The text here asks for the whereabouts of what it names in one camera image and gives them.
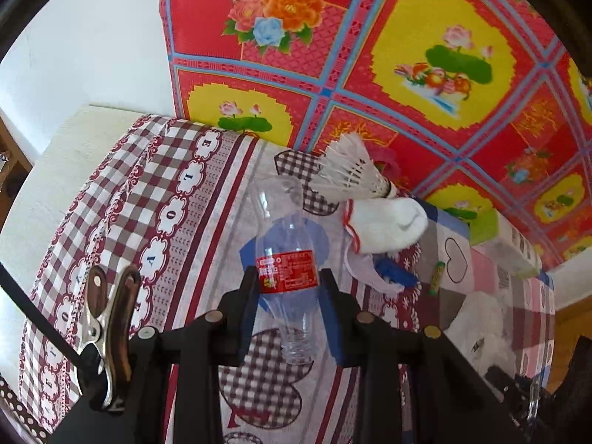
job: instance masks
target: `white wall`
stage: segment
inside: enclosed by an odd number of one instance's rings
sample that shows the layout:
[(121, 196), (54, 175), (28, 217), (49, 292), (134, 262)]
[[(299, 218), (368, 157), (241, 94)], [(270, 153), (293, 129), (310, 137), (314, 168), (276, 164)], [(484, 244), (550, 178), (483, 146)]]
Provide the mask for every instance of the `white wall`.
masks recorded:
[(0, 117), (32, 162), (87, 103), (174, 114), (159, 0), (51, 0), (0, 63)]
[(561, 309), (592, 295), (592, 247), (549, 273), (555, 285), (555, 307)]

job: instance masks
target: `black cable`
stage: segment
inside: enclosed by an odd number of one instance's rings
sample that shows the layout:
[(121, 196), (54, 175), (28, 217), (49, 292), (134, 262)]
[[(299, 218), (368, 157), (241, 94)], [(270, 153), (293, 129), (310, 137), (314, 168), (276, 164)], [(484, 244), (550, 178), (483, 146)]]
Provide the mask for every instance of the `black cable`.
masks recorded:
[(85, 369), (86, 366), (82, 358), (78, 355), (68, 342), (61, 336), (61, 334), (43, 317), (39, 309), (31, 302), (27, 294), (17, 284), (13, 277), (0, 263), (0, 287), (8, 294), (10, 300), (13, 301), (25, 317), (29, 319), (34, 326), (36, 326), (41, 333), (46, 336), (49, 341), (59, 350), (64, 357), (66, 357), (73, 365), (79, 369)]

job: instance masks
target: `clear plastic bottle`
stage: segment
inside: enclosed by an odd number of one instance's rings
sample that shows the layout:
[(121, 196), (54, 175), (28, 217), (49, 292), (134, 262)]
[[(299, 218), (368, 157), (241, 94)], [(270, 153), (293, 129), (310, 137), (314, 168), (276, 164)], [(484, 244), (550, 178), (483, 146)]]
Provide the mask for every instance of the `clear plastic bottle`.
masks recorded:
[(310, 363), (319, 275), (303, 222), (302, 185), (296, 177), (273, 176), (253, 182), (250, 196), (259, 220), (255, 261), (261, 297), (278, 324), (284, 360)]

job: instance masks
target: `wooden floor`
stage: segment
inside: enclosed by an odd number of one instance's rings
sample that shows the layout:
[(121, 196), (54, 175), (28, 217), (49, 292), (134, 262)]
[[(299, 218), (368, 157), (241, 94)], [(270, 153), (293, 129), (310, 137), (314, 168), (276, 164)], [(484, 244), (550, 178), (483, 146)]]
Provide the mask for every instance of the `wooden floor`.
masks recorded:
[(563, 381), (580, 336), (592, 339), (592, 296), (565, 307), (555, 316), (555, 349), (547, 390), (554, 392)]

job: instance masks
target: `metal rivet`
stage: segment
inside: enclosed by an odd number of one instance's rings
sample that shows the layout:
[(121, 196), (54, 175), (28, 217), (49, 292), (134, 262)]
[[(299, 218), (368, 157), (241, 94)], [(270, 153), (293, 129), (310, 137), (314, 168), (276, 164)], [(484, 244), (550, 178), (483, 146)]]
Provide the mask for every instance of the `metal rivet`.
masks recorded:
[(363, 311), (357, 314), (356, 319), (360, 324), (372, 324), (372, 322), (374, 322), (374, 314)]
[(151, 339), (156, 334), (156, 329), (154, 327), (146, 326), (142, 327), (138, 332), (138, 337), (141, 339)]
[(205, 314), (205, 319), (210, 323), (220, 322), (224, 314), (219, 310), (211, 310), (207, 314)]
[(442, 331), (436, 326), (426, 326), (423, 333), (430, 339), (438, 339), (442, 335)]

